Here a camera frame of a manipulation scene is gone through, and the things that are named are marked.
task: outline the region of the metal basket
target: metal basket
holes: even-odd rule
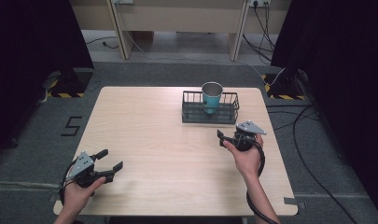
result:
[[[205,109],[215,109],[207,114]],[[235,124],[238,119],[239,101],[236,92],[223,92],[218,107],[205,107],[201,91],[183,91],[183,123]]]

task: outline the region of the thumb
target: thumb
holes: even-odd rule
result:
[[[224,140],[223,145],[232,153],[232,155],[238,152],[238,149],[229,141]]]
[[[104,182],[106,182],[106,177],[102,176],[101,178],[95,180],[89,187],[87,187],[87,191],[92,194],[96,189],[100,188]]]

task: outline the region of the blue cup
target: blue cup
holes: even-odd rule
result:
[[[221,94],[223,94],[223,87],[217,82],[203,84],[203,105],[207,114],[214,114],[217,111]]]

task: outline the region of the gray mounting plate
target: gray mounting plate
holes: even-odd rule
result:
[[[82,151],[77,157],[77,161],[72,168],[72,171],[69,174],[69,178],[73,178],[76,175],[80,174],[83,170],[89,168],[93,165],[93,160],[85,151]]]
[[[262,130],[258,125],[253,123],[251,120],[248,120],[242,123],[237,123],[237,128],[241,129],[242,131],[249,132],[249,133],[267,134],[264,130]]]

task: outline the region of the table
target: table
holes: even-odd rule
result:
[[[133,5],[107,1],[123,59],[133,48],[132,31],[226,33],[236,60],[244,29],[247,0],[134,0]]]
[[[235,125],[182,123],[183,87],[105,87],[77,148],[89,155],[104,148],[109,155],[95,170],[124,167],[103,185],[82,215],[102,216],[253,216],[245,182],[232,154],[220,147],[217,129],[232,136]],[[260,181],[277,215],[297,214],[294,198],[262,95],[255,88],[237,92],[238,122],[251,119],[264,135],[266,164]],[[54,212],[62,209],[58,201]]]

